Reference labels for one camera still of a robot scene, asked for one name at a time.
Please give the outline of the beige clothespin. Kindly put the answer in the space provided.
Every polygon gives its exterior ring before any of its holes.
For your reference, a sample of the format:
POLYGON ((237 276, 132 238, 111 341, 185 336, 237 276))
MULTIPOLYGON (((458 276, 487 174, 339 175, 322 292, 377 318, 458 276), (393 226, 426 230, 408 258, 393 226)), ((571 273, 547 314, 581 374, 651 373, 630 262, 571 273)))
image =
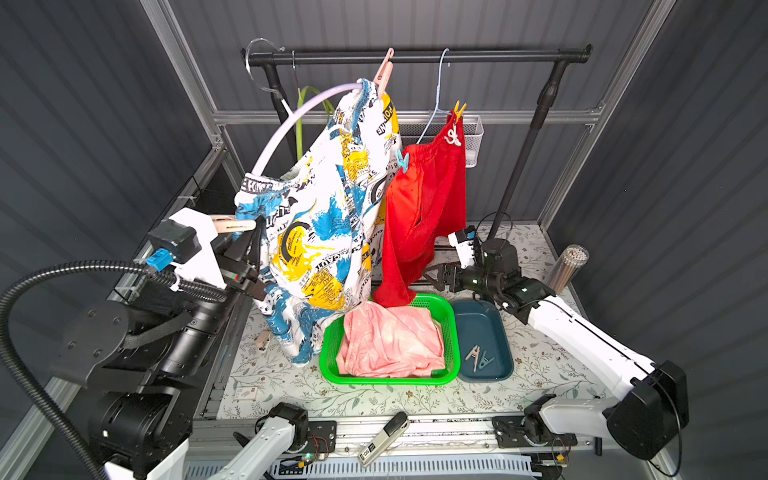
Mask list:
POLYGON ((211 215, 210 218, 218 234, 242 233, 256 228, 255 220, 237 219, 227 215, 211 215))

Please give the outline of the pink tie-dye shorts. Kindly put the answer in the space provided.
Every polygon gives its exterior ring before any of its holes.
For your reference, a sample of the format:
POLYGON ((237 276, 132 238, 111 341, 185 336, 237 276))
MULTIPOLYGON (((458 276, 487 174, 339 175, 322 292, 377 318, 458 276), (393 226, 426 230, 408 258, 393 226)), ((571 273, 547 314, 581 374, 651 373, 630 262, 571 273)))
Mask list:
POLYGON ((429 377, 446 368, 442 328, 429 309, 386 308, 373 301, 345 315, 336 363, 362 378, 429 377))

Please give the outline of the teal clothespin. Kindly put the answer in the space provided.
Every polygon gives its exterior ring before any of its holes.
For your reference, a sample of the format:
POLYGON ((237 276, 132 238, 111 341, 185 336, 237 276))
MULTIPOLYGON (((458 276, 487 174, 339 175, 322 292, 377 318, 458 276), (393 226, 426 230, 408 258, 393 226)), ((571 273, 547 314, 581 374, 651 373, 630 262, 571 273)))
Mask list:
POLYGON ((488 357, 485 353, 483 353, 478 363, 478 369, 482 370, 494 361, 495 361, 494 357, 488 357))

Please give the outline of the comic print shorts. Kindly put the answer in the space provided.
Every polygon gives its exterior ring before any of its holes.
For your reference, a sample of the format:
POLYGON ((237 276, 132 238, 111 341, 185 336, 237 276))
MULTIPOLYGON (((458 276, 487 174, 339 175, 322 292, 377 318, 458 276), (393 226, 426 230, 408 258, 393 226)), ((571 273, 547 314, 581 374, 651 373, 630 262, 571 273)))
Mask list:
POLYGON ((239 220, 264 219, 256 301, 297 367, 322 350, 326 327, 371 293, 381 262, 385 193, 402 149, 396 110, 367 79, 351 84, 314 143, 280 177, 262 151, 235 196, 239 220))

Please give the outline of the lilac plastic hanger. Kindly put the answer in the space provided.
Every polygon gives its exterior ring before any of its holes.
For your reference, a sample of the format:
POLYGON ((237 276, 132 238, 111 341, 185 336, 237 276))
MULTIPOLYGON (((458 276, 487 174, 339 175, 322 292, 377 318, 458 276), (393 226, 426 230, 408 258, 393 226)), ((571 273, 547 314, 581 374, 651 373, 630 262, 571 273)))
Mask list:
POLYGON ((283 50, 277 48, 271 41, 262 37, 251 40, 243 50, 243 61, 249 77, 253 79, 252 69, 255 67, 259 67, 264 71, 267 86, 259 86, 259 88, 271 94, 273 107, 277 113, 278 119, 281 121, 280 126, 261 151, 260 156, 251 170, 250 174, 253 176, 260 176, 264 172, 283 138, 293 131, 294 126, 312 108, 337 94, 359 90, 364 87, 364 84, 360 82, 337 85, 316 93, 309 101, 298 105, 297 108, 293 110, 290 108, 286 91, 282 86, 277 71, 277 64, 285 59, 291 64, 294 64, 296 60, 295 52, 285 53, 283 50))

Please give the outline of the salmon clothespin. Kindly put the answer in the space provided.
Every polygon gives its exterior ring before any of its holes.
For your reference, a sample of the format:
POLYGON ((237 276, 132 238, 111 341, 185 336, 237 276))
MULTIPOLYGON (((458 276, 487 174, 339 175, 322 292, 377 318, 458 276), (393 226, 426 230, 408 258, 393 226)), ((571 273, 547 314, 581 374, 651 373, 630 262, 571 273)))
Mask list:
POLYGON ((392 63, 392 58, 394 55, 395 50, 393 48, 389 48, 373 79, 373 83, 376 86, 376 92, 379 99, 382 99, 386 93, 386 87, 388 86, 394 68, 392 63))

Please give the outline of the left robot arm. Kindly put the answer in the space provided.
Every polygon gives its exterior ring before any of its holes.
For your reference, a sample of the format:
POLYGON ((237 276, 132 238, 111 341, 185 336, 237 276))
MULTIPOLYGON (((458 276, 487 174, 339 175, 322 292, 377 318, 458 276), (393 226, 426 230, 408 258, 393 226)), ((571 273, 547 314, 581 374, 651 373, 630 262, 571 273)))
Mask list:
POLYGON ((141 261, 57 264, 1 296, 1 360, 95 479, 178 479, 203 392, 202 368, 240 301, 264 299, 259 270, 263 217, 237 220, 179 212, 149 234, 141 261), (102 396, 81 434, 33 376, 10 335, 18 300, 43 283, 93 272, 140 280, 135 301, 84 311, 64 338, 53 374, 102 396))

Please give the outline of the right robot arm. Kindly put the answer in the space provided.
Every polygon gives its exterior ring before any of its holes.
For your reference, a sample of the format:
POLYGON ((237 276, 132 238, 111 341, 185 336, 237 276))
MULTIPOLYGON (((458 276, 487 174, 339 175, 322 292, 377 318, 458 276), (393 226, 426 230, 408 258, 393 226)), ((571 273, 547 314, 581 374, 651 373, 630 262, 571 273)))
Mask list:
POLYGON ((473 259, 425 268, 437 290, 471 291, 539 331, 586 366, 607 398, 569 400, 546 394, 524 411, 519 431, 534 446, 563 435, 612 438, 630 455, 653 460, 689 423, 687 378, 671 361, 657 363, 582 317, 545 283, 526 277, 517 251, 494 238, 474 245, 473 259))

